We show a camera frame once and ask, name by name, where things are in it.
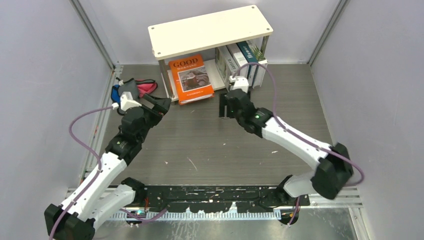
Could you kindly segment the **blue grey red cloth pile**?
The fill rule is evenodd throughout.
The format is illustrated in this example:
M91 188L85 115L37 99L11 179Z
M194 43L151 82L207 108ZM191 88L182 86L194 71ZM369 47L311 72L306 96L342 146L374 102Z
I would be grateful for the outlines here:
M151 94L157 89L158 84L153 79L134 79L121 80L119 77L115 78L118 84L115 84L111 88L110 99L113 103L120 103L121 95L124 92L130 92L133 99L138 100L143 97L144 94Z

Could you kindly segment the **orange book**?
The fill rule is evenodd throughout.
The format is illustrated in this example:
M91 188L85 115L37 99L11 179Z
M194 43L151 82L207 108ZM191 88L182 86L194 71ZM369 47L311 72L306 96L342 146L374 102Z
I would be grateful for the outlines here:
M215 94L201 54L168 63L180 105L212 98Z

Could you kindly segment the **photo magazine pages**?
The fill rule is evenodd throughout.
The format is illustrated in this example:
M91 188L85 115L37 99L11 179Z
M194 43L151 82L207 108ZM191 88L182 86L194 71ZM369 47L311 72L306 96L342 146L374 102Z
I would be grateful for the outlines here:
M219 46L215 49L215 65L224 82L225 88L229 91L231 89L230 76L232 76L239 67L226 46Z

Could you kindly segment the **blue Humor book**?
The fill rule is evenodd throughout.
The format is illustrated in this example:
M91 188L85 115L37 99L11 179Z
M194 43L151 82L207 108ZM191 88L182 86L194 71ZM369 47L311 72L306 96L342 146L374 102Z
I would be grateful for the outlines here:
M258 63L256 55L253 52L253 48L249 45L248 41L237 42L236 45L238 46L238 48L240 49L240 51L242 52L243 56L245 57L248 63ZM248 66L247 73L248 73L247 79L249 82L249 86L253 88L255 83L256 73L257 73L257 65L250 64Z

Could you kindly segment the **white Singularity book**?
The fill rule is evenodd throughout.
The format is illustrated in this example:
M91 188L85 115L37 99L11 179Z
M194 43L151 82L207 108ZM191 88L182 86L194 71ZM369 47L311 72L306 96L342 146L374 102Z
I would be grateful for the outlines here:
M261 65L261 66L259 65L256 66L256 71L255 71L254 80L252 84L252 87L255 89L256 87L262 86L265 73L266 73L266 68L268 65L268 61L265 55L263 54L263 52L260 50L260 48L257 47L257 45L252 40L248 40L247 43L250 49L252 50L254 56L256 57L258 64Z

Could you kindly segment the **grey white portfolio file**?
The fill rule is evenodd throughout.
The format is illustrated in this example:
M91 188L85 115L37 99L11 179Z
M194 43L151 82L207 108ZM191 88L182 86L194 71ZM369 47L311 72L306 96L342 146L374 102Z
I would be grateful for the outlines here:
M240 68L243 65L248 63L247 59L245 58L245 56L243 55L242 51L240 50L240 48L238 47L236 43L228 44L226 47L230 55L234 59L234 62L236 63L237 68ZM249 70L248 66L244 67L243 69L239 71L239 76L243 76L247 79L249 76L248 70Z

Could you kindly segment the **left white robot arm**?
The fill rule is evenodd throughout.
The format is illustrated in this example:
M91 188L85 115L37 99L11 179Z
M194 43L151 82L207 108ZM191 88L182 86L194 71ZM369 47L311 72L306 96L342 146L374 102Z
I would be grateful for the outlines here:
M147 93L142 98L153 106L149 108L139 103L128 91L120 96L119 103L112 104L111 109L120 108L124 112L118 133L101 156L93 153L97 160L96 169L61 204L50 204L44 211L49 239L91 240L96 230L121 208L145 203L145 185L131 177L102 197L112 181L142 150L149 130L163 119L172 103L169 97L160 98Z

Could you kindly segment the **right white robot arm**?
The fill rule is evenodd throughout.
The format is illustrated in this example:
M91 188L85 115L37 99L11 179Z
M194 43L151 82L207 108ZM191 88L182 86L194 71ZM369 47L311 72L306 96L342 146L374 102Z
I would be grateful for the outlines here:
M330 145L298 131L271 110L255 107L249 94L241 89L220 94L219 116L235 119L246 132L278 144L311 168L310 172L287 176L278 185L277 198L283 205L309 194L333 200L353 176L343 144Z

